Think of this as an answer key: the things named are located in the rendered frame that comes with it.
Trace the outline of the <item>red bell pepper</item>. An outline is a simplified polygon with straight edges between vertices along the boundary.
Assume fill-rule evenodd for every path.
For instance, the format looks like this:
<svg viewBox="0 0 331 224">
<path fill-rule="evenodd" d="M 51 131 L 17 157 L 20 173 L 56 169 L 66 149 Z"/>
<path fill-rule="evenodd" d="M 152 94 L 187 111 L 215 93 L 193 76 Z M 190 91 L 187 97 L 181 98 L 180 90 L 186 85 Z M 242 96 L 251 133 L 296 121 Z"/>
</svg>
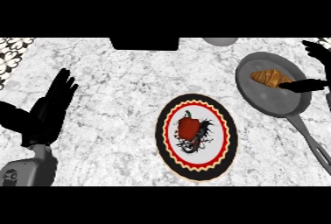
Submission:
<svg viewBox="0 0 331 224">
<path fill-rule="evenodd" d="M 184 113 L 186 116 L 178 120 L 178 138 L 190 141 L 199 130 L 199 120 L 192 118 L 189 110 Z"/>
</svg>

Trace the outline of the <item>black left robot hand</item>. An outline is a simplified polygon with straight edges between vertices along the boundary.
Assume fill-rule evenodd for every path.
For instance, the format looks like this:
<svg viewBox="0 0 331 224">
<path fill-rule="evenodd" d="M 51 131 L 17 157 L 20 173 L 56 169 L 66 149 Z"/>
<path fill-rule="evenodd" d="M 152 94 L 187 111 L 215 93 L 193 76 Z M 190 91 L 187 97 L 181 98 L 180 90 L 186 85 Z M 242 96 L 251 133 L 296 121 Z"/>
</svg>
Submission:
<svg viewBox="0 0 331 224">
<path fill-rule="evenodd" d="M 22 147 L 33 144 L 50 145 L 57 140 L 66 110 L 78 89 L 75 78 L 61 68 L 29 111 L 0 101 L 0 126 L 22 134 Z"/>
</svg>

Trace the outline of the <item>plate with black red rim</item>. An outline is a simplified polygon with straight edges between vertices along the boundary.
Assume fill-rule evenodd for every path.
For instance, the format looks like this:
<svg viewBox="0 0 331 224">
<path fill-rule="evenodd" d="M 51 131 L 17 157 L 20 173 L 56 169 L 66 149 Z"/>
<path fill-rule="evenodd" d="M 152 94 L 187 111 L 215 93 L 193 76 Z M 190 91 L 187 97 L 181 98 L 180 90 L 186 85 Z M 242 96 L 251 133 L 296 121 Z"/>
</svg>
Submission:
<svg viewBox="0 0 331 224">
<path fill-rule="evenodd" d="M 190 111 L 199 130 L 189 141 L 178 138 L 178 120 Z M 189 180 L 215 179 L 231 165 L 237 134 L 223 105 L 202 94 L 183 94 L 165 105 L 155 126 L 155 141 L 165 165 Z"/>
</svg>

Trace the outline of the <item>brown croissant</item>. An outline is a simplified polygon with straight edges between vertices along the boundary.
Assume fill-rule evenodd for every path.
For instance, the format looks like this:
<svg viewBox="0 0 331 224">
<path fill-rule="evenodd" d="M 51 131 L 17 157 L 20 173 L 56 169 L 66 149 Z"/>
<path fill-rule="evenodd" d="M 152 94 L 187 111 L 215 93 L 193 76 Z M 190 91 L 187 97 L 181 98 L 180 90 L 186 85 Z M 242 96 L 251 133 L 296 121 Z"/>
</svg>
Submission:
<svg viewBox="0 0 331 224">
<path fill-rule="evenodd" d="M 280 83 L 291 83 L 292 79 L 276 69 L 259 70 L 251 73 L 251 79 L 268 88 L 279 88 Z"/>
</svg>

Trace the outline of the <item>grey frying pan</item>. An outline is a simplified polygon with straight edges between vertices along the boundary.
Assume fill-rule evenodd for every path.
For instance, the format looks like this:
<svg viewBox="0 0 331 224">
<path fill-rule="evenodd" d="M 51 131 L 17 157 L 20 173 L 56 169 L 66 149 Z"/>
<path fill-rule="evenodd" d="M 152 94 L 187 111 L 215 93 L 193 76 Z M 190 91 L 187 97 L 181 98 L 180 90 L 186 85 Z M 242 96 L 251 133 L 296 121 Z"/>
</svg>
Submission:
<svg viewBox="0 0 331 224">
<path fill-rule="evenodd" d="M 255 82 L 251 79 L 251 73 L 267 69 L 279 70 L 293 81 L 305 79 L 304 73 L 286 58 L 268 52 L 254 52 L 242 58 L 234 69 L 234 82 L 242 98 L 261 113 L 285 118 L 293 125 L 304 137 L 316 160 L 331 175 L 331 157 L 319 142 L 310 136 L 299 117 L 310 105 L 311 94 L 293 93 Z"/>
</svg>

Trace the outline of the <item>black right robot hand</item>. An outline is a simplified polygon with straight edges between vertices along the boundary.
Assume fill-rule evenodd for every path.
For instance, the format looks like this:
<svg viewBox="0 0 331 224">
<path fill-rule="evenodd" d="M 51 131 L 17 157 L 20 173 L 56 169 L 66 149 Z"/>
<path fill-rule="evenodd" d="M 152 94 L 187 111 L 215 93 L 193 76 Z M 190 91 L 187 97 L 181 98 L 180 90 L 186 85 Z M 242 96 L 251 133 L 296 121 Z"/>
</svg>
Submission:
<svg viewBox="0 0 331 224">
<path fill-rule="evenodd" d="M 286 89 L 295 93 L 331 89 L 331 52 L 317 44 L 310 41 L 302 41 L 307 55 L 319 60 L 324 66 L 324 80 L 305 79 L 292 82 L 283 82 L 277 85 L 279 88 Z"/>
</svg>

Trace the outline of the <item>grey round bowl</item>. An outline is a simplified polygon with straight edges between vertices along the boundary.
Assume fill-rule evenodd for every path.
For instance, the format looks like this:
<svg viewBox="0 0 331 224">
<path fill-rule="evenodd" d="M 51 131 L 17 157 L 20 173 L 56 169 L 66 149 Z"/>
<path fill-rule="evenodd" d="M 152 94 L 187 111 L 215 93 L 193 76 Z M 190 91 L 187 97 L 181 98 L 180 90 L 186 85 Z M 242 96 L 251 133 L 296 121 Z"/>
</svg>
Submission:
<svg viewBox="0 0 331 224">
<path fill-rule="evenodd" d="M 203 38 L 202 40 L 212 46 L 230 46 L 237 38 Z"/>
</svg>

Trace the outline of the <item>black appliance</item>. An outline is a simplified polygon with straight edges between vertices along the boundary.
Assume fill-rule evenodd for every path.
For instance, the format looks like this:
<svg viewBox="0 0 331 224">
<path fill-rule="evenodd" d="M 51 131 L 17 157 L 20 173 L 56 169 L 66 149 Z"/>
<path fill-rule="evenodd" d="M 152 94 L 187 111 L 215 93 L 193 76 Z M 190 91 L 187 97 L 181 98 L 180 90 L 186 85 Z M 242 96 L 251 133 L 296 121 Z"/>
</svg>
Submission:
<svg viewBox="0 0 331 224">
<path fill-rule="evenodd" d="M 116 50 L 177 51 L 178 38 L 110 38 Z"/>
</svg>

